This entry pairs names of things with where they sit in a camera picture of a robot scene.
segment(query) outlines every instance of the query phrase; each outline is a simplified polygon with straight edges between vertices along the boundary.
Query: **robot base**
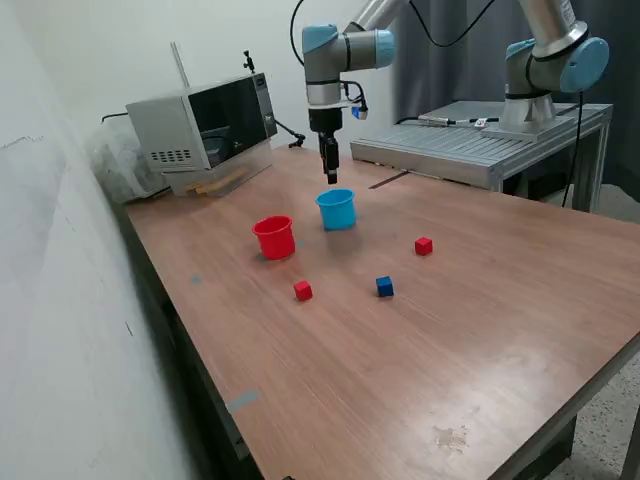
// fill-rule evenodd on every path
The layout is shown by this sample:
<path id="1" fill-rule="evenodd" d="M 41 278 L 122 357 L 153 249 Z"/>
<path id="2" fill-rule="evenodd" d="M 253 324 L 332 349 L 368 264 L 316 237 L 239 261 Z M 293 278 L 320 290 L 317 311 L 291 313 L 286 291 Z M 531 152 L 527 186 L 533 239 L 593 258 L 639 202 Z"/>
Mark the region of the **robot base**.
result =
<path id="1" fill-rule="evenodd" d="M 552 137 L 571 117 L 556 117 L 551 95 L 506 99 L 500 124 L 482 131 L 483 137 L 539 142 Z"/>

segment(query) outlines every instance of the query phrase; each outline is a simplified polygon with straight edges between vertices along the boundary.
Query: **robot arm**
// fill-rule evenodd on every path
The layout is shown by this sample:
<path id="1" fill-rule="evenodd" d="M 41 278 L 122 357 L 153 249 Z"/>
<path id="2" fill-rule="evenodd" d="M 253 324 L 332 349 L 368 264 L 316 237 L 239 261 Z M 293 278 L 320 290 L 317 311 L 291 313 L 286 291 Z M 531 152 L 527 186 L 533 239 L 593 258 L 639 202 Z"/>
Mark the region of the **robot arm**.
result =
<path id="1" fill-rule="evenodd" d="M 340 152 L 335 132 L 342 128 L 340 74 L 390 65 L 395 40 L 387 30 L 409 0 L 371 0 L 343 33 L 335 25 L 307 27 L 302 33 L 309 124 L 318 134 L 328 183 L 338 182 Z"/>
<path id="2" fill-rule="evenodd" d="M 534 38 L 507 49 L 507 104 L 536 99 L 551 91 L 580 92 L 602 76 L 609 47 L 600 38 L 589 38 L 585 22 L 577 21 L 570 0 L 519 0 Z M 311 130 L 318 133 L 324 172 L 329 184 L 337 183 L 338 143 L 342 128 L 340 74 L 382 68 L 395 57 L 395 40 L 386 28 L 409 0 L 370 0 L 338 33 L 335 25 L 306 27 L 302 34 L 305 79 Z M 516 122 L 527 122 L 535 112 L 515 105 Z M 514 115 L 505 109 L 507 122 Z"/>

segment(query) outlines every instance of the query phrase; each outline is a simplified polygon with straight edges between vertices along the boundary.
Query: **gray curtain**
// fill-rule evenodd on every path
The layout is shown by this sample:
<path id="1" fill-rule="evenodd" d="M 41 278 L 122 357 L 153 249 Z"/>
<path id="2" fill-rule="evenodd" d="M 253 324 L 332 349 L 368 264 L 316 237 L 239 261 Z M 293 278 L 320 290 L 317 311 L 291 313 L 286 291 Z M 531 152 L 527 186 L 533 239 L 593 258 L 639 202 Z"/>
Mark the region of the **gray curtain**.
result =
<path id="1" fill-rule="evenodd" d="M 455 39 L 487 0 L 414 0 L 437 42 Z M 585 93 L 589 103 L 613 103 L 605 182 L 640 200 L 640 2 L 573 0 L 576 16 L 593 35 L 609 42 L 604 78 Z M 397 118 L 426 113 L 456 100 L 504 99 L 504 55 L 510 43 L 531 37 L 517 0 L 497 0 L 458 44 L 432 45 L 407 7 L 395 24 L 399 53 L 395 66 Z M 556 101 L 576 97 L 554 95 Z"/>

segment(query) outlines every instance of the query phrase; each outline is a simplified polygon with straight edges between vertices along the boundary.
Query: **red cup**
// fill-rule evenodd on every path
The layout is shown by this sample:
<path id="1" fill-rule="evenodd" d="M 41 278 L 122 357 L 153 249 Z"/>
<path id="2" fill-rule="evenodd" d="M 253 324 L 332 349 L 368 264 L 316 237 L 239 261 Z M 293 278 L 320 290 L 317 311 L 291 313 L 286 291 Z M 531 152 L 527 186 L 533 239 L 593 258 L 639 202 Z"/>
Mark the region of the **red cup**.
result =
<path id="1" fill-rule="evenodd" d="M 278 260 L 296 251 L 292 224 L 291 217 L 277 215 L 267 217 L 253 226 L 253 233 L 258 237 L 260 249 L 265 258 Z"/>

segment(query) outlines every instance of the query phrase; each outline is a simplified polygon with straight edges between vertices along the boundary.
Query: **table leg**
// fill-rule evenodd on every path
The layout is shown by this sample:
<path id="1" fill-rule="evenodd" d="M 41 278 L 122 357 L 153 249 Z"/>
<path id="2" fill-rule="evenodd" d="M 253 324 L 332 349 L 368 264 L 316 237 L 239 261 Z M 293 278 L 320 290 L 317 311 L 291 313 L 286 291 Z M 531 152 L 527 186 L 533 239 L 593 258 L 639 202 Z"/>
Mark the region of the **table leg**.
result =
<path id="1" fill-rule="evenodd" d="M 636 424 L 631 434 L 631 443 L 627 451 L 627 459 L 622 469 L 620 480 L 640 480 L 640 409 L 636 418 Z"/>
<path id="2" fill-rule="evenodd" d="M 572 206 L 574 210 L 595 212 L 600 198 L 609 125 L 580 140 Z"/>
<path id="3" fill-rule="evenodd" d="M 558 468 L 565 459 L 569 458 L 573 451 L 573 437 L 576 433 L 577 420 L 578 417 L 573 417 L 567 426 L 545 447 L 542 454 L 520 472 L 514 480 L 538 480 L 546 478 L 551 472 Z"/>

